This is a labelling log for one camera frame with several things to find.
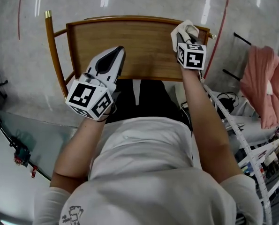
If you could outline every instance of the pink cloth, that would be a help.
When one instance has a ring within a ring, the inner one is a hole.
[[[268,81],[273,95],[266,94]],[[244,96],[261,116],[261,128],[279,125],[279,57],[272,48],[251,46],[240,85]]]

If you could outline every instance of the red cable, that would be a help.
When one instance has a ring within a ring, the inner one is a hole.
[[[18,18],[17,18],[17,25],[18,25],[18,40],[20,40],[21,35],[20,35],[20,29],[19,29],[19,20],[20,20],[20,13],[21,13],[21,2],[22,0],[19,0],[19,5],[18,5]]]
[[[215,45],[214,45],[214,48],[213,48],[213,51],[212,51],[212,55],[211,55],[211,57],[210,57],[209,64],[208,64],[208,67],[207,67],[207,69],[206,69],[204,78],[206,78],[206,76],[207,76],[207,74],[208,74],[208,71],[209,71],[209,68],[210,68],[210,66],[211,66],[211,63],[212,63],[212,60],[213,60],[215,51],[216,51],[217,46],[218,46],[218,44],[219,44],[219,39],[220,39],[220,35],[221,35],[221,33],[222,33],[223,26],[224,26],[224,23],[225,23],[225,18],[226,18],[226,13],[227,13],[227,7],[228,7],[228,5],[229,5],[229,0],[226,1],[226,5],[225,5],[225,10],[224,10],[224,15],[223,15],[222,23],[220,24],[220,28],[219,28],[218,38],[217,38],[216,43],[215,43]]]

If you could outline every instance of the wooden chair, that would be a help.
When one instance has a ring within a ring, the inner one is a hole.
[[[154,79],[182,81],[181,71],[172,47],[171,32],[182,21],[150,16],[94,17],[66,24],[66,29],[54,32],[52,12],[45,12],[45,25],[50,52],[64,97],[67,84],[79,78],[89,62],[100,52],[124,46],[126,60],[120,79]],[[207,45],[212,34],[197,26],[199,39]],[[57,53],[55,37],[66,33],[73,72],[64,79]]]

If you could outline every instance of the chair frame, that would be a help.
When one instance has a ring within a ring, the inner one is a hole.
[[[172,24],[172,25],[179,25],[180,23],[182,23],[182,21],[180,20],[175,20],[175,19],[168,19],[168,18],[162,18],[162,17],[152,17],[152,16],[105,16],[105,17],[94,17],[94,18],[87,18],[83,21],[77,21],[77,22],[72,22],[72,23],[68,23],[66,25],[66,29],[54,32],[53,29],[53,20],[52,20],[52,12],[51,10],[46,11],[45,12],[45,26],[46,26],[46,34],[47,34],[47,39],[48,39],[48,44],[50,47],[50,52],[51,52],[51,57],[52,57],[52,61],[53,61],[53,65],[54,65],[54,69],[57,75],[57,79],[58,82],[60,84],[62,93],[64,95],[64,97],[66,98],[68,96],[68,88],[67,88],[67,84],[69,83],[69,81],[76,75],[75,72],[73,71],[66,79],[63,76],[63,72],[61,69],[61,65],[60,65],[60,61],[59,61],[59,57],[58,57],[58,52],[57,52],[57,47],[56,47],[56,42],[55,42],[55,38],[67,33],[67,36],[69,38],[69,29],[71,26],[76,26],[76,25],[80,25],[80,24],[87,24],[87,23],[96,23],[96,22],[106,22],[106,21],[146,21],[146,22],[157,22],[157,23],[168,23],[168,24]],[[204,28],[204,27],[199,27],[196,26],[199,30],[203,30],[206,32],[206,38],[204,41],[204,44],[207,45],[208,42],[208,38],[215,38],[215,35],[212,35],[210,33],[210,29],[208,28]],[[72,56],[72,45],[70,43],[68,43],[69,46],[69,51],[70,51],[70,55],[71,55],[71,60],[72,60],[72,66],[74,68],[74,59]]]

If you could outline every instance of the black pants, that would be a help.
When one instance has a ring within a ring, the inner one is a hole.
[[[117,90],[121,92],[116,100],[116,112],[109,116],[106,123],[136,117],[167,117],[183,122],[182,114],[170,99],[161,81],[141,80],[139,105],[135,104],[133,81],[119,79]]]

